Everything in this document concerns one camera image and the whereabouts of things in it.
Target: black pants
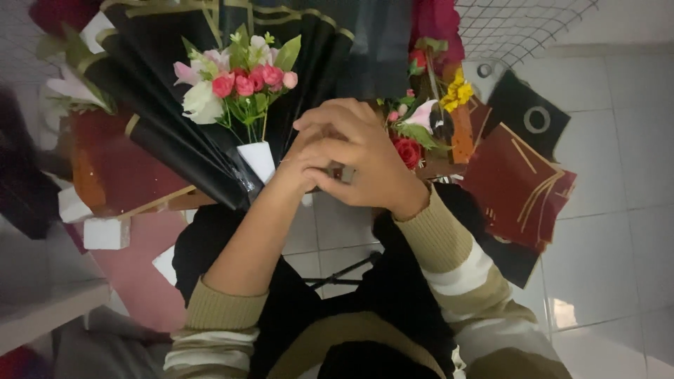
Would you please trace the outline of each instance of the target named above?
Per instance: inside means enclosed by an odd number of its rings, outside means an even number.
[[[435,188],[455,217],[479,239],[484,233],[484,220],[470,194],[457,185],[436,183]],[[199,277],[213,264],[243,216],[242,212],[221,205],[203,206],[180,234],[173,267],[176,288],[185,303],[189,303]],[[283,257],[278,260],[269,297],[257,323],[260,335],[251,358],[250,377],[265,378],[283,351],[316,320],[365,310],[377,313],[424,346],[446,374],[453,372],[453,333],[443,321],[419,263],[390,214],[384,213],[375,220],[373,234],[385,252],[363,275],[357,290],[346,295],[321,300]]]

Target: white tile floor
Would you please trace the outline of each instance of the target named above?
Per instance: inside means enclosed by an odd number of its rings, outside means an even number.
[[[513,296],[537,315],[575,378],[674,378],[672,67],[674,55],[546,58],[517,69],[570,112],[555,156],[578,181],[555,243]],[[489,80],[475,84],[489,91]],[[302,275],[328,276],[381,249],[369,209],[313,199],[284,250]],[[351,289],[324,287],[323,295]]]

